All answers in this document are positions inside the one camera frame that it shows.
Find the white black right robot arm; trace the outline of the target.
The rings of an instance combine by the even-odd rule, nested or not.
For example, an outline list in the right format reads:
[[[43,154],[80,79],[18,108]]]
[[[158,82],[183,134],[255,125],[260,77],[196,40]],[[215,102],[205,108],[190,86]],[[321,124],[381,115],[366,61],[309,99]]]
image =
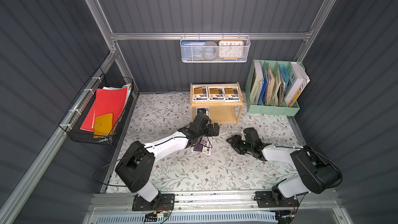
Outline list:
[[[272,187],[274,201],[282,201],[309,192],[320,194],[338,186],[343,174],[316,145],[298,147],[263,143],[254,128],[246,128],[243,135],[234,135],[227,142],[240,155],[250,154],[261,161],[277,161],[295,167],[297,174]]]

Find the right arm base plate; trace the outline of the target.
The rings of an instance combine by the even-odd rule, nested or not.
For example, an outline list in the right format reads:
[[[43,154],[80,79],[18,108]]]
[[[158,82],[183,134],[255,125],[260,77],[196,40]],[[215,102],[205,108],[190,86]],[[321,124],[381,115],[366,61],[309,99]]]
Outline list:
[[[274,191],[256,191],[254,200],[259,208],[298,207],[297,197],[285,198]]]

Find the orange coffee bag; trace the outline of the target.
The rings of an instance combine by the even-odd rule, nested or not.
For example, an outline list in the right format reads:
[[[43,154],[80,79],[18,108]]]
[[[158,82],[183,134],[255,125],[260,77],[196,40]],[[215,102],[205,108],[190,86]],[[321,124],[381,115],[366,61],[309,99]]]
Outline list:
[[[238,87],[224,87],[223,91],[226,102],[240,101]]]
[[[192,93],[192,100],[194,102],[203,102],[209,100],[207,86],[193,86]]]
[[[225,96],[222,87],[208,87],[210,101],[224,101]]]

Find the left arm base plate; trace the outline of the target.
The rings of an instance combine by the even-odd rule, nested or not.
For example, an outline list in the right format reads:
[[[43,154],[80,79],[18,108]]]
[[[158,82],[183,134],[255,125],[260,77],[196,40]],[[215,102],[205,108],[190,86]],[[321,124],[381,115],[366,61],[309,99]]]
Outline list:
[[[172,211],[175,205],[174,194],[159,194],[151,202],[146,201],[140,195],[134,197],[132,211]]]

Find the purple coffee bag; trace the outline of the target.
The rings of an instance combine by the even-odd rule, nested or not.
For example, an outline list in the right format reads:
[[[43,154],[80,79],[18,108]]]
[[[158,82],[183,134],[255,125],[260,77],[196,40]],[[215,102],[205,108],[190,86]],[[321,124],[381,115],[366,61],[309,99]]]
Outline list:
[[[209,107],[197,107],[196,112],[197,115],[201,117],[206,116],[206,119],[210,119]]]
[[[200,138],[200,140],[191,147],[192,152],[199,152],[210,156],[212,143],[208,137]]]

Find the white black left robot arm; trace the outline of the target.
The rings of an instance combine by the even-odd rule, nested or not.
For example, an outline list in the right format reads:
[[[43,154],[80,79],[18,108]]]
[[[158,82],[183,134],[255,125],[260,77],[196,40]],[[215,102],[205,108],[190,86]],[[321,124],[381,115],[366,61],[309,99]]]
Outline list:
[[[170,136],[152,143],[132,143],[116,165],[115,172],[131,192],[153,202],[160,195],[150,181],[154,164],[174,152],[194,146],[203,137],[218,136],[219,130],[218,123],[212,123],[207,115],[199,113],[193,122]]]

